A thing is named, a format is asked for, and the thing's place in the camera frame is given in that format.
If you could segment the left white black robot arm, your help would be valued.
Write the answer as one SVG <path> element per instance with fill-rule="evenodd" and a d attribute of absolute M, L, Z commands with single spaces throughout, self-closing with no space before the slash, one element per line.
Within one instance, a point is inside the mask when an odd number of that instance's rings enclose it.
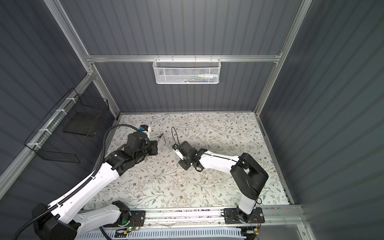
<path fill-rule="evenodd" d="M 33 209 L 34 231 L 41 240 L 74 240 L 81 234 L 105 225 L 131 228 L 136 217 L 121 201 L 98 210 L 82 212 L 81 209 L 100 190 L 118 179 L 127 170 L 147 156 L 158 153 L 157 141 L 150 140 L 151 128 L 141 125 L 128 135 L 127 143 L 111 152 L 89 176 L 73 189 L 49 205 L 39 204 Z"/>

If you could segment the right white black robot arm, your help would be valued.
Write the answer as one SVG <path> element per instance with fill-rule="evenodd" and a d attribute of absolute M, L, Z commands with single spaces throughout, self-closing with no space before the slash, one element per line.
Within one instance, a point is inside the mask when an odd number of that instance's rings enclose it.
<path fill-rule="evenodd" d="M 180 158 L 179 165 L 184 169 L 195 168 L 202 172 L 205 169 L 216 170 L 232 177 L 241 192 L 240 201 L 235 208 L 225 208 L 222 216 L 227 225 L 257 224 L 265 222 L 260 205 L 260 194 L 269 179 L 268 173 L 248 153 L 240 156 L 215 154 L 206 149 L 196 150 L 188 142 L 174 144 L 173 151 Z"/>

